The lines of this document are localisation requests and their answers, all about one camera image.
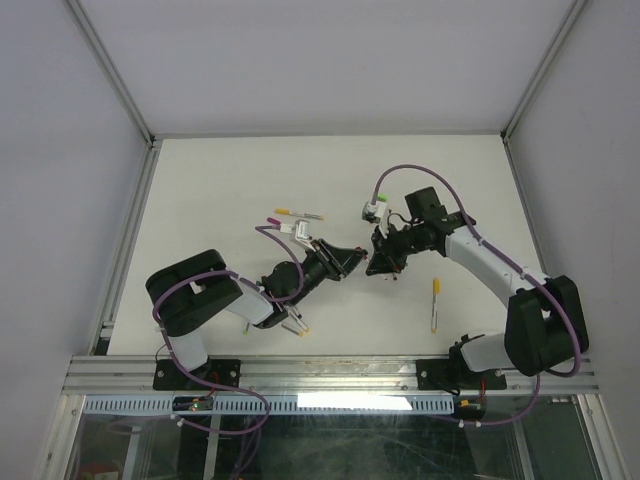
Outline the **yellow cap marker group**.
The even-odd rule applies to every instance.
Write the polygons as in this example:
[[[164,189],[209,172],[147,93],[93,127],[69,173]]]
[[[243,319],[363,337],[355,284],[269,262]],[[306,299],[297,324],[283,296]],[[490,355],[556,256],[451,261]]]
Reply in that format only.
[[[438,330],[438,301],[440,295],[440,279],[435,277],[432,281],[432,308],[431,308],[431,322],[430,330],[432,334],[435,334]]]

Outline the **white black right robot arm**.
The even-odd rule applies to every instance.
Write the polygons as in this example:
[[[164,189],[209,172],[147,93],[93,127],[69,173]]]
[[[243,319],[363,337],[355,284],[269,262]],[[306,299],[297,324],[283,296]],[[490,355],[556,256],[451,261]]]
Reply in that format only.
[[[506,308],[503,333],[464,336],[450,348],[447,374],[452,383],[469,387],[483,372],[498,369],[558,375],[558,364],[580,360],[589,337],[574,281],[508,260],[470,217],[448,212],[432,187],[406,195],[405,202],[411,218],[401,229],[391,224],[385,202],[365,204],[362,217],[375,226],[367,275],[399,274],[409,256],[434,251],[465,268]]]

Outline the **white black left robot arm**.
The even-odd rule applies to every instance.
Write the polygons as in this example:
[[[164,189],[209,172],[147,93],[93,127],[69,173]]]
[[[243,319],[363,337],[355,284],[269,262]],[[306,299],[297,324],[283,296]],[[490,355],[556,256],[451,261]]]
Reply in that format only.
[[[210,366],[201,327],[217,314],[230,312],[258,329],[288,317],[299,320],[297,305],[303,299],[326,280],[346,278],[366,257],[361,247],[339,248],[316,239],[303,261],[283,261],[257,283],[229,270],[215,249],[152,274],[145,288],[152,316],[178,360],[175,377],[192,389],[206,383]]]

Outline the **yellow cap marker pen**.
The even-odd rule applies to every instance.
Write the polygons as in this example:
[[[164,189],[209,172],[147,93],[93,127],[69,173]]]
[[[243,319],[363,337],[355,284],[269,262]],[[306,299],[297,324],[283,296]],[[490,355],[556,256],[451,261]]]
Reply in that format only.
[[[274,209],[274,213],[278,215],[284,215],[284,216],[290,216],[290,217],[302,218],[302,219],[311,219],[311,220],[319,220],[319,221],[325,220],[325,217],[323,215],[313,214],[308,212],[297,212],[294,210],[283,209],[283,208]]]

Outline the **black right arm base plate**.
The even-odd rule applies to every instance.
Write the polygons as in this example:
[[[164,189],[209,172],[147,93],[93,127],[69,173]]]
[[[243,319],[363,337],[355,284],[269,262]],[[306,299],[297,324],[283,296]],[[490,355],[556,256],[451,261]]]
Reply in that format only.
[[[454,394],[462,390],[480,391],[482,388],[507,389],[504,376],[497,376],[494,370],[472,371],[462,359],[418,359],[415,366],[420,391],[442,390]]]

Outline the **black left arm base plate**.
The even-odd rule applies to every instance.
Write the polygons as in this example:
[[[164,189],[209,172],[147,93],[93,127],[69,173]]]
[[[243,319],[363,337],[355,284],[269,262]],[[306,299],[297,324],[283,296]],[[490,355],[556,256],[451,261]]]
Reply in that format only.
[[[210,358],[204,365],[190,372],[193,377],[205,381],[196,382],[184,374],[171,359],[158,360],[152,388],[155,391],[203,391],[210,390],[209,383],[238,387],[241,375],[239,359]]]

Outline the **aluminium frame rail front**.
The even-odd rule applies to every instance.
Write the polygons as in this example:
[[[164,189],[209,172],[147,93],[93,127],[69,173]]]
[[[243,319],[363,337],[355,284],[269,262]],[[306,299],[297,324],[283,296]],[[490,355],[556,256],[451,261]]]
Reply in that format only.
[[[430,393],[441,356],[219,356],[209,381],[220,380],[263,395],[345,391]],[[166,356],[75,356],[62,392],[67,395],[177,391],[196,385]]]

